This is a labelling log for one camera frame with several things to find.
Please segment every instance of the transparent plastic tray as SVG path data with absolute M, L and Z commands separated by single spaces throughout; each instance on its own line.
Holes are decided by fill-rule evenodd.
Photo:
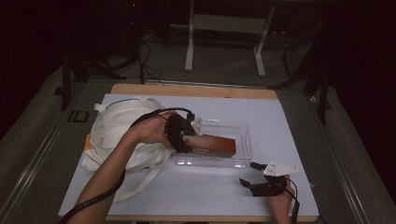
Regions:
M 202 120 L 201 131 L 235 140 L 236 153 L 231 158 L 203 156 L 194 153 L 177 153 L 178 165 L 245 168 L 251 160 L 248 124 L 241 121 Z

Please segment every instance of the hand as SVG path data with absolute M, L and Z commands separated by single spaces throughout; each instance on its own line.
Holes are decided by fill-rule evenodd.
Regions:
M 286 189 L 292 194 L 295 194 L 294 189 L 292 189 L 290 186 L 289 176 L 286 175 L 285 177 L 287 178 L 286 181 L 288 184 Z M 289 211 L 291 201 L 292 198 L 286 191 L 280 195 L 268 197 L 268 203 L 277 224 L 290 224 Z
M 149 119 L 145 119 L 131 127 L 125 134 L 128 136 L 137 136 L 139 142 L 152 144 L 152 143 L 163 143 L 166 147 L 172 147 L 164 133 L 164 127 L 166 120 L 176 115 L 175 111 L 163 113 L 161 115 L 152 116 Z

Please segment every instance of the white bag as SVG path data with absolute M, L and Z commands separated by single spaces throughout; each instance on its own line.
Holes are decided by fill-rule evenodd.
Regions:
M 85 154 L 81 163 L 85 169 L 91 172 L 95 172 L 105 161 L 135 120 L 144 114 L 163 107 L 152 98 L 136 97 L 111 105 L 95 105 L 94 108 L 100 113 L 91 129 L 92 149 L 84 150 Z M 174 149 L 166 148 L 161 143 L 138 144 L 125 170 L 138 172 L 147 167 L 151 170 L 134 191 L 116 194 L 114 202 L 124 201 L 141 192 L 160 172 L 161 167 L 166 164 L 170 155 L 174 152 L 176 152 Z

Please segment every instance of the gray floor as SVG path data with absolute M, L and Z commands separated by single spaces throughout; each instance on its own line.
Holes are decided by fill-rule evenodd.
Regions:
M 193 82 L 265 89 L 266 86 L 288 78 L 281 55 L 289 40 L 281 35 L 271 35 L 265 43 L 262 57 L 267 77 L 257 76 L 251 42 L 235 45 L 197 38 L 193 70 L 187 73 L 183 69 L 187 52 L 185 34 L 177 33 L 168 43 L 153 40 L 156 40 L 155 35 L 147 38 L 150 46 L 147 66 L 148 72 L 156 78 L 147 80 L 149 83 Z M 145 47 L 142 47 L 141 51 L 143 56 L 148 53 Z M 290 70 L 298 66 L 305 52 L 306 49 L 301 49 L 288 54 Z M 125 82 L 137 83 L 139 66 L 135 65 L 120 74 L 128 77 Z M 71 178 L 70 174 L 73 174 L 75 167 L 62 167 L 59 158 L 56 157 L 64 155 L 64 159 L 68 160 L 72 158 L 69 154 L 79 153 L 71 151 L 70 146 L 82 146 L 83 139 L 74 141 L 71 132 L 78 130 L 83 136 L 90 129 L 89 123 L 79 124 L 82 126 L 77 128 L 77 124 L 65 122 L 70 110 L 60 111 L 62 98 L 53 95 L 56 87 L 61 85 L 61 78 L 60 69 L 47 79 L 40 92 L 0 143 L 0 202 L 14 208 L 7 210 L 3 207 L 0 220 L 7 220 L 4 223 L 59 221 L 56 216 L 59 204 L 56 202 L 62 201 L 62 195 Z M 111 85 L 117 82 L 102 76 L 92 77 L 88 83 L 73 82 L 75 100 L 69 108 L 85 108 L 87 102 L 100 101 L 103 93 L 109 92 Z M 328 223 L 396 223 L 395 204 L 382 185 L 358 134 L 337 99 L 335 90 L 329 91 L 329 108 L 326 111 L 328 124 L 319 125 L 315 129 L 302 128 L 304 123 L 318 123 L 317 118 L 312 117 L 312 113 L 303 113 L 306 112 L 307 104 L 311 104 L 311 101 L 301 95 L 300 89 L 303 85 L 304 80 L 279 91 L 278 95 L 285 110 L 296 111 L 288 113 L 287 119 L 300 121 L 290 123 L 293 136 L 296 139 L 300 139 L 299 135 L 312 136 L 309 141 L 296 142 L 296 146 L 308 178 L 316 184 L 313 191 L 323 217 Z M 326 137 L 316 139 L 318 133 Z M 51 141 L 52 136 L 59 135 L 65 136 L 63 141 Z M 61 151 L 53 151 L 51 146 L 57 146 L 57 150 Z M 33 175 L 34 178 L 26 180 L 27 187 L 30 188 L 25 188 L 24 192 L 15 196 L 17 191 L 13 191 L 14 187 L 25 176 L 25 168 L 29 164 L 32 168 L 30 162 L 34 157 L 42 157 L 43 160 L 33 167 L 33 170 L 37 171 Z M 48 181 L 49 176 L 53 181 L 62 182 L 59 186 L 63 186 L 63 189 L 54 189 L 52 185 L 43 189 L 37 184 L 41 178 Z M 50 195 L 58 195 L 59 198 L 51 199 Z

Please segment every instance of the dark background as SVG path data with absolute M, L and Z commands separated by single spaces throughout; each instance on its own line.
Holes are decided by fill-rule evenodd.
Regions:
M 126 34 L 124 31 L 128 27 L 125 27 L 124 18 L 120 17 L 121 5 L 115 5 L 114 2 L 97 2 L 95 9 L 102 13 L 100 17 L 95 17 L 89 1 L 0 3 L 0 137 L 12 126 L 48 75 L 61 65 L 62 48 L 57 33 L 59 22 L 65 31 L 75 34 L 66 38 L 99 57 L 96 60 L 103 60 L 105 54 L 123 54 L 128 51 L 130 46 L 122 47 L 119 41 L 109 39 L 103 43 L 97 38 L 102 34 L 95 28 L 96 23 L 109 20 L 120 22 L 120 26 L 108 26 L 115 29 L 108 30 L 109 33 L 114 32 L 118 36 Z M 146 2 L 148 7 L 144 16 L 164 36 L 167 23 L 187 24 L 188 1 Z M 240 15 L 252 6 L 253 9 L 257 8 L 255 4 L 261 4 L 261 1 L 244 4 L 244 10 L 235 1 L 219 0 L 218 4 L 202 0 L 197 9 L 206 12 L 223 10 Z M 340 101 L 395 201 L 396 182 L 392 180 L 392 172 L 396 170 L 396 101 L 393 98 L 396 87 L 396 48 L 393 43 L 396 39 L 396 6 L 392 2 L 380 1 L 350 1 L 342 4 L 347 7 L 337 14 L 337 25 L 342 32 L 334 32 L 334 35 L 341 35 L 342 41 L 337 46 L 331 85 L 337 89 Z M 255 9 L 253 14 L 260 17 L 261 12 Z M 272 29 L 288 31 L 295 14 L 295 8 L 281 8 L 275 14 Z M 326 46 L 337 37 L 340 36 L 329 35 L 319 44 Z M 317 62 L 311 58 L 315 58 L 315 55 L 307 63 L 315 66 Z

